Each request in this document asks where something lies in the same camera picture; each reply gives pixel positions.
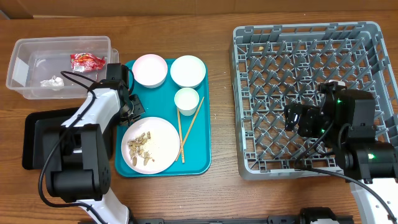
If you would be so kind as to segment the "white cup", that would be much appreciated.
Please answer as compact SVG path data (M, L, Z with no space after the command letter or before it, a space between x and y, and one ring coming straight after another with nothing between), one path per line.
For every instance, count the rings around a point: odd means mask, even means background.
M193 88L181 88L174 96L174 103L182 115L191 116L199 104L199 94Z

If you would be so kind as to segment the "red snack wrapper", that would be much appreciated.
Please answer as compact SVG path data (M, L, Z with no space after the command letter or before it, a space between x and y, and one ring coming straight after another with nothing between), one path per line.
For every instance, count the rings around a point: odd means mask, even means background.
M74 72L92 72L101 70L106 61L91 53L71 54L70 56L71 68Z

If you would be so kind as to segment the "white tissue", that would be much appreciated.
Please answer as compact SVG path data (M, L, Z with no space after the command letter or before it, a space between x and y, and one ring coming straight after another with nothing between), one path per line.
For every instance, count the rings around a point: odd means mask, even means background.
M63 78L53 76L49 80L41 81L40 82L40 86L41 87L46 87L46 88L48 87L48 88L50 88L51 90L54 90L54 91L59 91L62 88L64 88L65 84L64 84Z

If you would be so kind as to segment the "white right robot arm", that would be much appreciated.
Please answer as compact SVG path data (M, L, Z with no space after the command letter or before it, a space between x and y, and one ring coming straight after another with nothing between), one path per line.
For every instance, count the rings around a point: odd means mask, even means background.
M285 106L285 130L296 129L301 137L315 138L310 149L323 142L343 173L307 165L303 159L308 151L296 158L295 168L349 182L363 223L397 223L397 149L376 139L373 94L346 88L322 92L322 106Z

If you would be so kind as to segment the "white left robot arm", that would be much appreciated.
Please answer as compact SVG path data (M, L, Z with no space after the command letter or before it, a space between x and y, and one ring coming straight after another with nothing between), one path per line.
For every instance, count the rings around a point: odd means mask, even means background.
M132 92L132 70L109 63L106 77L84 88L87 98L75 114L43 134L39 197L53 208L80 207L96 223L136 223L111 190L111 153L104 138L113 126L132 124L145 112Z

